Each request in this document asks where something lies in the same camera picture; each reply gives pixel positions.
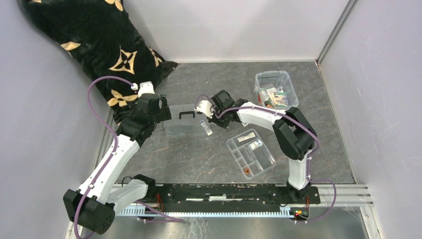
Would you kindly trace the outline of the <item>clear box lid black handle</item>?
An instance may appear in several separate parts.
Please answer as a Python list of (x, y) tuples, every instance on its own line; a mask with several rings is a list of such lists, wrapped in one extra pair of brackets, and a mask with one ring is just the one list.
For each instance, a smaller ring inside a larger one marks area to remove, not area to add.
[(169, 106), (169, 108), (172, 119), (164, 122), (164, 130), (167, 136), (206, 134), (200, 125), (200, 121), (204, 120), (208, 123), (207, 117), (194, 111), (194, 104), (175, 105)]

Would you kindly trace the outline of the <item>white bottle green label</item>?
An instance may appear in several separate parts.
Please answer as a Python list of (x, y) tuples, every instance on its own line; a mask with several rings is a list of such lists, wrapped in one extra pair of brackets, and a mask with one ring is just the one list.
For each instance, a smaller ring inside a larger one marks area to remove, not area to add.
[(265, 89), (261, 89), (258, 91), (258, 101), (261, 104), (268, 104), (271, 102), (271, 98)]

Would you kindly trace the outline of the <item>clear compartment organizer tray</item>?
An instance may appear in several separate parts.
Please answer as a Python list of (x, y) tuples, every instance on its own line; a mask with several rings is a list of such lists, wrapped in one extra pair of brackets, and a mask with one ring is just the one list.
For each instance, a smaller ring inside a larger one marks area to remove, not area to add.
[[(243, 136), (245, 134), (249, 134), (254, 132), (256, 137), (245, 140), (243, 142), (238, 142), (237, 138)], [(256, 139), (260, 139), (263, 145), (252, 151), (248, 145), (255, 141)], [(240, 133), (236, 136), (229, 138), (226, 141), (226, 146), (228, 150), (231, 152), (231, 155), (234, 158), (235, 163), (240, 168), (242, 175), (247, 179), (251, 180), (257, 176), (264, 174), (265, 172), (271, 170), (277, 165), (276, 159), (273, 154), (270, 152), (258, 132), (254, 129), (248, 129), (243, 133)], [(251, 174), (250, 177), (247, 177), (244, 172), (243, 168), (248, 167), (250, 168)]]

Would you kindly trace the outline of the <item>clear plastic storage box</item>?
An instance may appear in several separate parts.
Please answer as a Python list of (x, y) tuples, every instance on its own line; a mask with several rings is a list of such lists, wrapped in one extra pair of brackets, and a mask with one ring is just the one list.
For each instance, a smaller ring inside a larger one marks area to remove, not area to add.
[(268, 91), (283, 91), (288, 96), (289, 105), (287, 107), (273, 107), (272, 109), (275, 110), (288, 110), (291, 107), (298, 107), (299, 106), (299, 99), (294, 89), (291, 77), (287, 71), (265, 71), (261, 73), (257, 73), (255, 75), (255, 85), (254, 85), (254, 92), (258, 98), (258, 91), (261, 89), (265, 89)]

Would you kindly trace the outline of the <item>white plaster strip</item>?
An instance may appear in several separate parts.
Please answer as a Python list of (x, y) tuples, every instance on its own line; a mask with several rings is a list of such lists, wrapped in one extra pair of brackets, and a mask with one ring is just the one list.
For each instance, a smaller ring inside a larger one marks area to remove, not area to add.
[(252, 138), (255, 138), (255, 137), (256, 137), (255, 133), (251, 132), (249, 134), (245, 134), (243, 136), (238, 137), (237, 140), (238, 140), (238, 142), (243, 142), (245, 140), (249, 140), (249, 139), (252, 139)]

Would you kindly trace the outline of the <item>colourful bandage packet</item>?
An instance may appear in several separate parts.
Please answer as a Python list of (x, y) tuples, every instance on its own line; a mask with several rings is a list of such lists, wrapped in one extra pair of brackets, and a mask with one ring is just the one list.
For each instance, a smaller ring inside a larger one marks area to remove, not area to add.
[(271, 99), (271, 104), (274, 107), (287, 107), (289, 105), (288, 96), (283, 91), (268, 91)]

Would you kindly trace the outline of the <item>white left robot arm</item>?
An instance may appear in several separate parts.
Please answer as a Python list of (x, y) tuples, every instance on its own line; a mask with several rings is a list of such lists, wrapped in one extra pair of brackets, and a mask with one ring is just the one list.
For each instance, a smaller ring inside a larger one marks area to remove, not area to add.
[(144, 93), (134, 109), (112, 130), (113, 145), (88, 179), (76, 190), (67, 190), (63, 201), (74, 230), (82, 226), (102, 235), (116, 215), (137, 200), (150, 203), (156, 198), (154, 180), (135, 176), (113, 191), (115, 181), (130, 158), (141, 148), (156, 125), (171, 119), (165, 95)]

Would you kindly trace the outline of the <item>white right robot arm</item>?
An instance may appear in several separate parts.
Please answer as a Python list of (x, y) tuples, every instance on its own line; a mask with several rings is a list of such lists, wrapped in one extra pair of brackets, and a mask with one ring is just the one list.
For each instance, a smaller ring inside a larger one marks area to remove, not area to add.
[(275, 110), (240, 99), (232, 106), (217, 106), (202, 100), (196, 111), (205, 114), (209, 122), (226, 128), (230, 122), (256, 125), (275, 134), (281, 151), (289, 159), (287, 195), (300, 203), (308, 195), (312, 180), (310, 160), (320, 147), (317, 134), (304, 114), (296, 107)]

